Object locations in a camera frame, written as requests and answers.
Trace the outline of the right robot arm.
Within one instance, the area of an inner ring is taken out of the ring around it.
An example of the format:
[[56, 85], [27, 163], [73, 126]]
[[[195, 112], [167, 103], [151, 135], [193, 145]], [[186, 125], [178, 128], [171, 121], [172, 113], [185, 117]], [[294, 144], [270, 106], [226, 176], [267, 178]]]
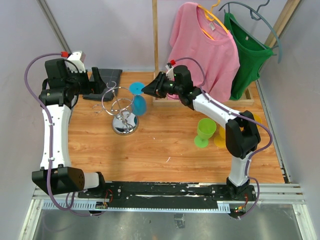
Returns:
[[226, 148], [232, 156], [231, 171], [226, 179], [226, 193], [232, 200], [240, 199], [250, 184], [250, 156], [261, 141], [253, 114], [247, 110], [233, 110], [213, 99], [194, 85], [191, 73], [185, 65], [159, 72], [141, 91], [161, 99], [168, 94], [177, 95], [184, 106], [206, 115], [225, 129]]

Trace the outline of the orange wine glass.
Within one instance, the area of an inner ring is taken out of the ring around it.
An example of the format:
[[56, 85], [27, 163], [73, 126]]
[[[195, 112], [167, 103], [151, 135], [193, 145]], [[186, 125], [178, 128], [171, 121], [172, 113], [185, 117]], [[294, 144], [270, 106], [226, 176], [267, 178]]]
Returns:
[[214, 144], [218, 148], [226, 148], [226, 131], [220, 126], [218, 130], [218, 134], [213, 139]]
[[[255, 120], [256, 122], [258, 122], [259, 124], [262, 124], [262, 123], [263, 123], [263, 122], [262, 122], [262, 119], [261, 119], [261, 117], [260, 117], [259, 115], [253, 113], [253, 117], [254, 117], [254, 120]], [[259, 124], [256, 125], [257, 128], [258, 128], [258, 130], [261, 128], [261, 126], [260, 126]]]

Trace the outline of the blue wine glass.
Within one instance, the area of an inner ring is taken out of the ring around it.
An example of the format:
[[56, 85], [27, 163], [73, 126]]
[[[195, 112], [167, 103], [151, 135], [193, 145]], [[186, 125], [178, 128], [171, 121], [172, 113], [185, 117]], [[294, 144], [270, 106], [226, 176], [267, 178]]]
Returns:
[[142, 116], [147, 111], [147, 102], [142, 96], [142, 89], [145, 85], [142, 82], [134, 82], [129, 86], [129, 91], [134, 95], [133, 113], [136, 116]]

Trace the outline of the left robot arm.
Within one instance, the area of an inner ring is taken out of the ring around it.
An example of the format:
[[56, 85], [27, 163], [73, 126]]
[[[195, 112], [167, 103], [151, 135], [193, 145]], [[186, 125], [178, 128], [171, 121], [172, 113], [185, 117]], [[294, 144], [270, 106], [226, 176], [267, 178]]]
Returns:
[[58, 195], [87, 190], [96, 198], [107, 193], [101, 172], [85, 173], [72, 167], [68, 147], [68, 127], [77, 100], [75, 97], [100, 94], [106, 88], [98, 68], [92, 68], [90, 81], [80, 52], [68, 58], [47, 60], [47, 78], [38, 100], [44, 119], [44, 148], [40, 169], [32, 172], [32, 181], [46, 194]]

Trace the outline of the green wine glass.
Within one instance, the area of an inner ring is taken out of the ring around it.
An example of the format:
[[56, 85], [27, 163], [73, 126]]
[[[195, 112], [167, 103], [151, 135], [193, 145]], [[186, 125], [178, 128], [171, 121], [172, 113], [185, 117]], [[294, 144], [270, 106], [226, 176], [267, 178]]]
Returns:
[[197, 124], [197, 136], [194, 144], [199, 148], [205, 148], [209, 144], [209, 139], [216, 132], [217, 125], [211, 118], [202, 118]]

